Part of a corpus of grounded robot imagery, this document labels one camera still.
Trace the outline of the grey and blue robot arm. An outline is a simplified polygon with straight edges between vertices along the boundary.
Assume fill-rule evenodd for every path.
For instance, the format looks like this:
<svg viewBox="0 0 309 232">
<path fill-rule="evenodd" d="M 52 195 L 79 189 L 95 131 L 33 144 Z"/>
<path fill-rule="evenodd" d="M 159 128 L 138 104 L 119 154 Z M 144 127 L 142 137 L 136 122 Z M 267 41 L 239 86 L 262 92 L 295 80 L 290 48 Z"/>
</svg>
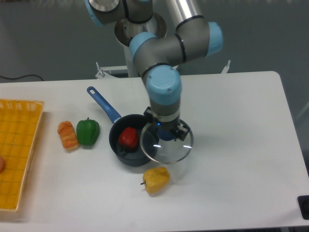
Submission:
<svg viewBox="0 0 309 232">
<path fill-rule="evenodd" d="M 151 106 L 145 116 L 162 140 L 184 140 L 190 128 L 180 121 L 182 84 L 176 66 L 207 57 L 223 47 L 223 33 L 215 22 L 207 22 L 195 0 L 168 0 L 176 32 L 159 37 L 161 23 L 150 0 L 87 0 L 93 22 L 122 23 L 123 45 L 142 78 Z"/>
</svg>

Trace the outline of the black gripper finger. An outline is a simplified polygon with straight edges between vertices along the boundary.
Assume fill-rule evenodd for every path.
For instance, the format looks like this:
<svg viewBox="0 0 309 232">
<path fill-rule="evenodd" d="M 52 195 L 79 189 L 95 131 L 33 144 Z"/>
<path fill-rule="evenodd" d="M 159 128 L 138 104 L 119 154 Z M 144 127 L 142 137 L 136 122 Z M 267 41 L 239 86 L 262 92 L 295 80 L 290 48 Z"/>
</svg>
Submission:
<svg viewBox="0 0 309 232">
<path fill-rule="evenodd" d="M 180 121 L 176 127 L 170 130 L 173 140 L 181 140 L 184 141 L 190 132 L 190 127 L 184 121 Z"/>
<path fill-rule="evenodd" d="M 153 116 L 152 108 L 150 106 L 146 108 L 143 114 L 144 114 L 146 121 L 150 124 L 153 124 L 154 116 Z"/>
</svg>

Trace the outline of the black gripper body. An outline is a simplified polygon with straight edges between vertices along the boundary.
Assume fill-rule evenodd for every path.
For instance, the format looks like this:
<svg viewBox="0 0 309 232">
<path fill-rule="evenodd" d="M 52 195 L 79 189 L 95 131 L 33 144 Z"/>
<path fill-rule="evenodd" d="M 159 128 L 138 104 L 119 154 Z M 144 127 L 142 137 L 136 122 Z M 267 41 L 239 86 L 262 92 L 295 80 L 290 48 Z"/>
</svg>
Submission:
<svg viewBox="0 0 309 232">
<path fill-rule="evenodd" d="M 158 128 L 159 136 L 175 136 L 178 130 L 180 116 L 157 116 L 154 117 L 154 124 Z"/>
</svg>

